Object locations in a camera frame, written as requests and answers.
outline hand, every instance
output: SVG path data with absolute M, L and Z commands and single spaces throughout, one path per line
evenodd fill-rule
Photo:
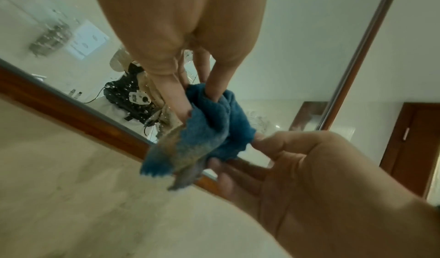
M 183 49 L 218 101 L 257 40 L 266 0 L 98 0 L 115 33 L 183 122 L 192 109 L 178 72 Z M 210 72 L 209 57 L 216 60 Z
M 209 166 L 224 197 L 293 257 L 440 257 L 439 212 L 340 136 L 279 132 L 252 146 L 274 166 Z

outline mirror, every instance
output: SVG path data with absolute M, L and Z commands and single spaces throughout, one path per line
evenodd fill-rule
M 379 2 L 268 0 L 257 44 L 229 85 L 258 132 L 317 128 Z M 152 142 L 179 124 L 96 0 L 0 0 L 0 17 L 5 61 Z M 190 51 L 185 69 L 198 83 Z M 269 163 L 251 147 L 240 156 Z

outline blue cloth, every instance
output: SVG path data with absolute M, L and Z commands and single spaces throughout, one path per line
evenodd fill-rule
M 209 158 L 236 158 L 255 135 L 233 92 L 226 90 L 215 103 L 205 96 L 204 88 L 204 84 L 188 87 L 191 118 L 152 146 L 142 164 L 141 175 L 176 174 L 169 190 L 193 184 Z

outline bathroom mirror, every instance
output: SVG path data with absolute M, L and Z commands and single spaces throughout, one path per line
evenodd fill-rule
M 257 131 L 319 129 L 380 0 L 268 0 L 233 91 Z M 179 122 L 149 91 L 96 0 L 0 0 L 0 58 L 151 142 Z M 192 53 L 190 83 L 198 83 Z M 249 147 L 255 164 L 269 159 Z

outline wooden door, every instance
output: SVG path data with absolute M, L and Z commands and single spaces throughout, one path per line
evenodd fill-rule
M 404 104 L 380 166 L 426 197 L 440 149 L 440 104 Z

